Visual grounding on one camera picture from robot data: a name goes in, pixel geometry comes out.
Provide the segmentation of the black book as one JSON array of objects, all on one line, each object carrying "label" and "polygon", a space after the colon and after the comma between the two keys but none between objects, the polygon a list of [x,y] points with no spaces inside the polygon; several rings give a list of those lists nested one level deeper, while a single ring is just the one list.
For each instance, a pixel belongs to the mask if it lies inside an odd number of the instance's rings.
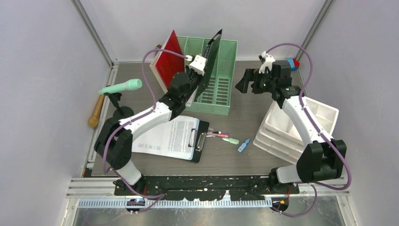
[{"label": "black book", "polygon": [[[208,87],[210,76],[212,74],[213,68],[217,60],[222,34],[223,30],[220,29],[208,42],[205,42],[202,53],[198,54],[207,58],[208,62],[205,67],[205,75],[204,75],[205,81],[199,87],[197,87],[196,90],[194,91],[195,93],[192,94],[193,97],[192,103],[197,101],[198,97]],[[188,65],[185,68],[187,73],[189,71],[194,71],[192,69],[189,69]]]}]

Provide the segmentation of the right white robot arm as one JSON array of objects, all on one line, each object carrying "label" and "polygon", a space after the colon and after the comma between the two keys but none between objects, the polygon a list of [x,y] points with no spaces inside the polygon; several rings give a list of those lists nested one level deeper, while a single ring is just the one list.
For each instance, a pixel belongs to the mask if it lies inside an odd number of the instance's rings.
[{"label": "right white robot arm", "polygon": [[292,85],[290,64],[284,60],[273,62],[264,73],[247,68],[235,88],[254,94],[271,93],[272,99],[296,127],[304,151],[297,163],[274,168],[270,172],[269,188],[281,193],[288,183],[316,183],[341,177],[347,146],[325,131],[307,106],[299,86]]}]

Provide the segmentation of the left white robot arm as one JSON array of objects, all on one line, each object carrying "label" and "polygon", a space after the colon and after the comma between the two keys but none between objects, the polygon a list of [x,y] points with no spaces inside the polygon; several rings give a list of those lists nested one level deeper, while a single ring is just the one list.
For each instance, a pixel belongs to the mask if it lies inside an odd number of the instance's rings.
[{"label": "left white robot arm", "polygon": [[204,76],[193,69],[176,73],[167,93],[154,107],[122,121],[113,117],[105,121],[94,150],[126,182],[131,194],[138,195],[144,190],[143,175],[131,160],[133,142],[156,126],[175,122],[204,80]]}]

